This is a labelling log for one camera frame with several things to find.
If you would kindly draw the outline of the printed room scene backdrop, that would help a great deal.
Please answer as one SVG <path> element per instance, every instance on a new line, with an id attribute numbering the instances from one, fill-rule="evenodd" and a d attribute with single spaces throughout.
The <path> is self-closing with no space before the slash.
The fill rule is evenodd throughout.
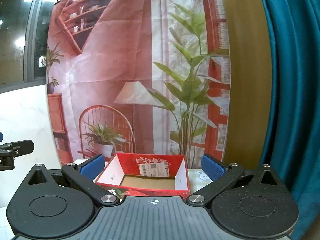
<path id="1" fill-rule="evenodd" d="M 223 0 L 57 0 L 47 47 L 62 164 L 100 153 L 225 152 L 231 70 Z"/>

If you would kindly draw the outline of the white shipping label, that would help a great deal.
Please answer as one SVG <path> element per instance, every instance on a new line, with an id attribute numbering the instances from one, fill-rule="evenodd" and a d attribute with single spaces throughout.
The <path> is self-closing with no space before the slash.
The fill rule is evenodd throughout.
<path id="1" fill-rule="evenodd" d="M 138 167 L 143 177 L 170 177 L 167 162 L 139 164 Z"/>

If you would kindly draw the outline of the red strawberry cardboard box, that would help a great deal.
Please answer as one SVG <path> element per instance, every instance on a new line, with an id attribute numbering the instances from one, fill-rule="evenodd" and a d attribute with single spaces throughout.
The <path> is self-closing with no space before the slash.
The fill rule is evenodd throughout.
<path id="1" fill-rule="evenodd" d="M 183 155 L 116 153 L 95 183 L 125 196 L 181 196 L 190 193 L 188 170 Z"/>

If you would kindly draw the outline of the teal blue curtain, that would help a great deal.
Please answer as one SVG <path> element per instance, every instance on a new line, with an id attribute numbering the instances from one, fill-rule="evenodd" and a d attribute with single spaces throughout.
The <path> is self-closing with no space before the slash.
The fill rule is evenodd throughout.
<path id="1" fill-rule="evenodd" d="M 319 214 L 319 0 L 262 0 L 272 57 L 271 106 L 261 164 L 270 164 L 298 205 L 291 235 Z"/>

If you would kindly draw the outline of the olive yellow wall panel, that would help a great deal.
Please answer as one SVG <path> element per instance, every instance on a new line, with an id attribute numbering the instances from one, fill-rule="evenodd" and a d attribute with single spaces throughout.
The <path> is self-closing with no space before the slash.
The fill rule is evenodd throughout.
<path id="1" fill-rule="evenodd" d="M 270 113 L 272 62 L 262 0 L 223 0 L 228 25 L 231 93 L 224 161 L 259 165 Z"/>

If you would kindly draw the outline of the dark window with frame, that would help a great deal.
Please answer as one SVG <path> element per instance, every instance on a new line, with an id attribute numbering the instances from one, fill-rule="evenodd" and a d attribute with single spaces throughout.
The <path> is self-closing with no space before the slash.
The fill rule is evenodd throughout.
<path id="1" fill-rule="evenodd" d="M 1 0 L 1 92 L 44 85 L 48 28 L 59 0 Z"/>

